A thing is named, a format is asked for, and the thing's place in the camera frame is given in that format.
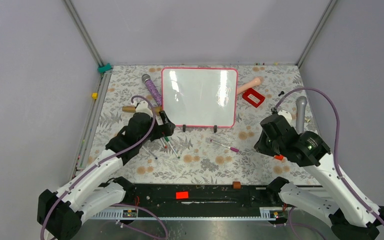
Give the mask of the pink framed whiteboard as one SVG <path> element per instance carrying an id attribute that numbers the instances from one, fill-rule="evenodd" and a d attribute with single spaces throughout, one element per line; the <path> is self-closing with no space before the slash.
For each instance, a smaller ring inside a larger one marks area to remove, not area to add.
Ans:
<path id="1" fill-rule="evenodd" d="M 236 121 L 238 71 L 223 67 L 165 67 L 162 109 L 178 127 L 231 128 Z"/>

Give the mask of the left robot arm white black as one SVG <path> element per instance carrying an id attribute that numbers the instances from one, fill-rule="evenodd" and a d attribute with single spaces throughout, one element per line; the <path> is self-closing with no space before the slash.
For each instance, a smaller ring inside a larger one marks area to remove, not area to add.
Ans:
<path id="1" fill-rule="evenodd" d="M 93 163 L 58 190 L 46 189 L 39 195 L 37 222 L 41 225 L 41 239 L 48 232 L 57 240 L 70 240 L 86 221 L 107 207 L 134 202 L 134 186 L 123 177 L 101 190 L 97 188 L 138 155 L 144 143 L 174 133 L 176 126 L 166 113 L 160 111 L 159 115 L 162 124 L 157 123 L 152 113 L 134 113 Z"/>

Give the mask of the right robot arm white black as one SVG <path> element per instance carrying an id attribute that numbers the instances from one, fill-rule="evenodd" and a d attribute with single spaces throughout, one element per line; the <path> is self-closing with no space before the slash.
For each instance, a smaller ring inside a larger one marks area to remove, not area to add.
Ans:
<path id="1" fill-rule="evenodd" d="M 384 206 L 366 197 L 335 165 L 334 155 L 323 139 L 312 131 L 298 134 L 282 115 L 272 114 L 260 125 L 262 133 L 254 149 L 267 156 L 284 156 L 304 168 L 330 195 L 323 199 L 283 177 L 267 186 L 267 201 L 297 207 L 324 222 L 340 240 L 374 240 L 384 222 Z"/>

